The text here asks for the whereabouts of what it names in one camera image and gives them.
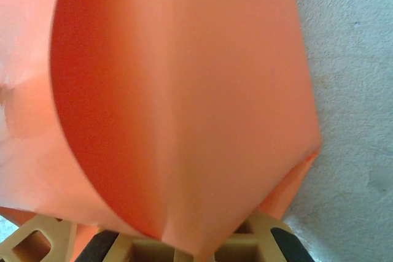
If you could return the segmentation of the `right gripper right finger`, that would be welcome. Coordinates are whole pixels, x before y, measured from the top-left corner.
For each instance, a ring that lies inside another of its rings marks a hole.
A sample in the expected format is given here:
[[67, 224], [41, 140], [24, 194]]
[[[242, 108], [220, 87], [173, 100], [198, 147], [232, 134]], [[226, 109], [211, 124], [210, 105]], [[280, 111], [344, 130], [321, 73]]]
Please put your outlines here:
[[215, 262], [310, 262], [284, 222], [255, 211], [214, 253]]

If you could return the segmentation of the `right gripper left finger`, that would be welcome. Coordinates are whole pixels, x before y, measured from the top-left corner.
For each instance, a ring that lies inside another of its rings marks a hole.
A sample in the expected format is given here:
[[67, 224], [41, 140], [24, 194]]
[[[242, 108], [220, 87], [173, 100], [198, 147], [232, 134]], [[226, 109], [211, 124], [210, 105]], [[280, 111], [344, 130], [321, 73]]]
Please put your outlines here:
[[82, 250], [81, 262], [181, 262], [181, 252], [156, 240], [105, 230]]

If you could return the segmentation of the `orange wrapping paper sheet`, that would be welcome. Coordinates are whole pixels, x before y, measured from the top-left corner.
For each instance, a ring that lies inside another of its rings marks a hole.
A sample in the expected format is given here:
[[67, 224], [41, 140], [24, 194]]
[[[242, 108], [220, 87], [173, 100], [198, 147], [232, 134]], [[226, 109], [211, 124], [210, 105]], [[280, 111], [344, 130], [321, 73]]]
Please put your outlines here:
[[0, 207], [205, 259], [320, 146], [296, 0], [0, 0]]

